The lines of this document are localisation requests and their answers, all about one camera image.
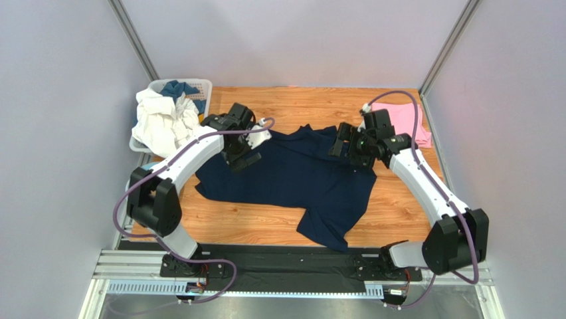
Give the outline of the navy blue t shirt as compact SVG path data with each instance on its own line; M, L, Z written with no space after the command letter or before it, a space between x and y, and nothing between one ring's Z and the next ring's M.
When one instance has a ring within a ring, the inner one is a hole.
M195 189L206 199L305 210L296 230L334 251L346 252L345 235L365 214L377 180L372 169L332 157L337 128L273 131L253 154L261 158L239 172L218 154L196 173Z

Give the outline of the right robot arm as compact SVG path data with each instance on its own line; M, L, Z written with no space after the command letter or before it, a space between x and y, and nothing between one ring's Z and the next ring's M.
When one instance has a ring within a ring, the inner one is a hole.
M387 110L363 115L355 127L339 124L329 154L345 157L358 167L371 168L381 161L409 189L425 212L431 229L423 241L402 241L383 247L384 263L391 269L427 268L434 274L458 274L471 266L472 282L486 258L489 218L471 209L447 188L427 164L409 134L398 134Z

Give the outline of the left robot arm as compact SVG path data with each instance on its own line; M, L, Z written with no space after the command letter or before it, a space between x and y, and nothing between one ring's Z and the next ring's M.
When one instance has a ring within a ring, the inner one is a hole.
M169 157L150 168L133 170L121 203L127 216L148 229L149 237L169 251L166 264L178 264L189 276L204 271L205 263L193 258L201 248L181 224L180 191L216 155L221 155L233 171L258 161L260 155L249 153L271 138L273 125L273 118L257 118L250 108L235 103L227 113L207 116Z

